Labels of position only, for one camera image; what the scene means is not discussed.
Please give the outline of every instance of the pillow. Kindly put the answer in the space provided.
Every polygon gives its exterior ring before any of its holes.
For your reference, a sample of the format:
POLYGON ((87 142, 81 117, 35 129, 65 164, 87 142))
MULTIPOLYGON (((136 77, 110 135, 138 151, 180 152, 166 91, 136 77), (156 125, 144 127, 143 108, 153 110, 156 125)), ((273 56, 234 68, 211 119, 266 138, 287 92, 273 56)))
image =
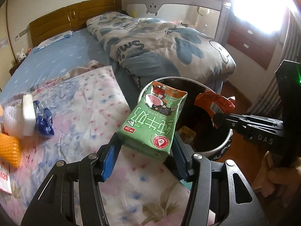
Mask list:
POLYGON ((37 46, 35 52, 37 52, 37 51, 39 51, 39 50, 41 50, 41 49, 43 49, 43 48, 45 48, 45 47, 47 47, 47 46, 49 46, 49 45, 55 43, 55 42, 57 42, 57 41, 60 41, 60 40, 62 40, 62 39, 64 39, 64 38, 68 38, 68 37, 71 37, 71 36, 72 36, 72 31, 66 31, 66 32, 61 33, 61 34, 59 34, 59 35, 55 35, 55 36, 53 36, 53 37, 51 37, 51 38, 49 38, 49 39, 47 39, 47 40, 45 40, 45 41, 42 41, 42 42, 37 46))

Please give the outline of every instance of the window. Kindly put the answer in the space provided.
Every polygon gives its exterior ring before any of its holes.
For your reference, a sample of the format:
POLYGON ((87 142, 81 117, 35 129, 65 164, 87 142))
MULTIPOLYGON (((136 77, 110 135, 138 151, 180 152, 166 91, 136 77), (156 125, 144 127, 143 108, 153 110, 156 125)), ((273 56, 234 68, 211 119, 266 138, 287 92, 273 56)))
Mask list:
POLYGON ((234 14, 265 33, 281 29, 285 0, 234 0, 234 14))

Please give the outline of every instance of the red and white card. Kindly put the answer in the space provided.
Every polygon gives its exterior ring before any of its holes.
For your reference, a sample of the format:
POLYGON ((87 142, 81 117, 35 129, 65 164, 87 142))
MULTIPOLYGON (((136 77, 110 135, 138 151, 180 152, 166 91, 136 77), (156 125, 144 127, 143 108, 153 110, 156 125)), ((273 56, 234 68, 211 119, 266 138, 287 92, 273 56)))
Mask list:
POLYGON ((9 163, 2 158, 0 158, 0 190, 12 194, 11 181, 9 178, 9 163))

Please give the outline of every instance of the trash can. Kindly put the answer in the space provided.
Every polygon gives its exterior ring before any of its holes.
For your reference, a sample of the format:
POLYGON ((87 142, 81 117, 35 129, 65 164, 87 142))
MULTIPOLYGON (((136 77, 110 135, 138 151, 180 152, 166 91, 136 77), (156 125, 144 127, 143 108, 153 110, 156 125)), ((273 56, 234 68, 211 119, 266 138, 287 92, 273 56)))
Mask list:
MULTIPOLYGON (((202 108, 194 105, 198 94, 205 92, 206 89, 211 89, 197 81, 183 77, 163 77, 155 81, 188 93, 176 124, 176 131, 182 126, 189 127, 196 132, 193 143, 190 144, 195 152, 199 152, 213 161, 222 157, 231 145, 232 129, 226 127, 216 129, 209 114, 202 108)), ((138 102, 150 84, 151 82, 143 88, 138 102)))

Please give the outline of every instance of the white sponge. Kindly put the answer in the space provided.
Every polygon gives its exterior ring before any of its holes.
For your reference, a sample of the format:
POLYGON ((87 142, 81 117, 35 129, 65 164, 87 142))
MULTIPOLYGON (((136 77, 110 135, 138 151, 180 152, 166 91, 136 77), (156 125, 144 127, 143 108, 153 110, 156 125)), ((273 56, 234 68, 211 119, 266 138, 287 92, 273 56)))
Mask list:
POLYGON ((36 114, 31 94, 23 95, 21 103, 21 121, 23 126, 23 135, 32 136, 36 126, 36 114))

